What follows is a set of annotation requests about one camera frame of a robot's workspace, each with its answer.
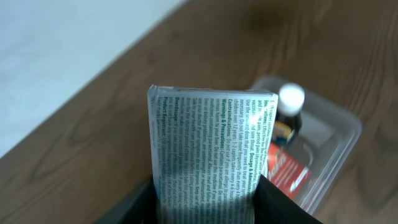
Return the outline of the red Panadol ActiFast box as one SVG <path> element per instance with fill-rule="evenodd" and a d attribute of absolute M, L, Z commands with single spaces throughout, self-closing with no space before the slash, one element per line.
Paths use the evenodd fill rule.
<path fill-rule="evenodd" d="M 271 143 L 262 174 L 288 198 L 293 199 L 309 176 L 310 170 Z"/>

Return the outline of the dark bottle white cap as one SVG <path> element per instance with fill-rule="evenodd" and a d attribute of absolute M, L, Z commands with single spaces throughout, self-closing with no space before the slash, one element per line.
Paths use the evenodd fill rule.
<path fill-rule="evenodd" d="M 272 142 L 285 147 L 297 137 L 302 127 L 300 112 L 305 101 L 305 91 L 298 84 L 286 83 L 280 87 L 278 97 Z"/>

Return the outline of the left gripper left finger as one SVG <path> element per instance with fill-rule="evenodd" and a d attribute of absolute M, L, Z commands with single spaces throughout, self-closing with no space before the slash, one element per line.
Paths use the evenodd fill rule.
<path fill-rule="evenodd" d="M 125 198 L 106 212 L 95 224 L 156 224 L 157 195 L 149 176 Z"/>

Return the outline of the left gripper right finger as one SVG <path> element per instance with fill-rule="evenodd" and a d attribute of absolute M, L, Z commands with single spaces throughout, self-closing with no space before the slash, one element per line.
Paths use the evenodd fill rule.
<path fill-rule="evenodd" d="M 255 224 L 322 224 L 263 175 L 259 179 L 253 204 Z"/>

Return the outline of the white green Panadol box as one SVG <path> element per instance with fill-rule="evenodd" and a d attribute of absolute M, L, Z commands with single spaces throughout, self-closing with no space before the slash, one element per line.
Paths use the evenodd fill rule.
<path fill-rule="evenodd" d="M 152 85 L 147 100 L 159 223 L 253 223 L 277 95 Z"/>

